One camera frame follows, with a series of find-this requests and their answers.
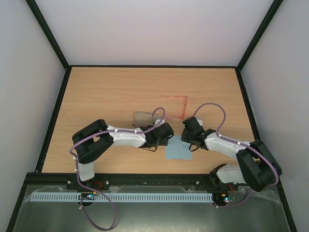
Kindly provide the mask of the blue cleaning cloth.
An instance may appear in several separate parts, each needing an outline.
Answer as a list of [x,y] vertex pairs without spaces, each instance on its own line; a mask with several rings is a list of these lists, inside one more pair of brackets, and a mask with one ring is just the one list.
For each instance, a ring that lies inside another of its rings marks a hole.
[[174,135],[165,147],[165,157],[168,160],[191,160],[192,152],[189,143],[183,142],[180,135]]

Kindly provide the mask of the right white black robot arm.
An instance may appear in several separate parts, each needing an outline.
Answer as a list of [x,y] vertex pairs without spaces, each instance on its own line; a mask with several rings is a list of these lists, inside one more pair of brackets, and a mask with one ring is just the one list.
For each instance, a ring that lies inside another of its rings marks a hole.
[[211,185],[222,189],[227,183],[246,184],[260,192],[276,185],[282,169],[261,140],[236,141],[213,129],[205,130],[202,121],[192,116],[183,121],[182,141],[197,148],[215,151],[237,160],[237,165],[223,164],[211,176]]

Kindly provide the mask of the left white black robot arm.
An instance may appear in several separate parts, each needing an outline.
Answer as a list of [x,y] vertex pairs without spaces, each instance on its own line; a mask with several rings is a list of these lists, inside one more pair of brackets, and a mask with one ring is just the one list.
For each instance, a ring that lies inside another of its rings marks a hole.
[[154,125],[134,129],[116,128],[98,119],[72,136],[74,158],[77,164],[79,180],[88,181],[95,176],[95,161],[110,147],[131,146],[157,150],[158,146],[167,146],[174,136],[169,123],[158,119]]

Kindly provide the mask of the striped sunglasses case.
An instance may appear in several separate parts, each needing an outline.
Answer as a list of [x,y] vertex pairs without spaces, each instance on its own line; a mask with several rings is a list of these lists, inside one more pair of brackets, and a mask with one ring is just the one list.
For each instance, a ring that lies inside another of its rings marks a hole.
[[161,117],[160,114],[152,115],[152,113],[147,112],[135,112],[132,125],[135,127],[153,126]]

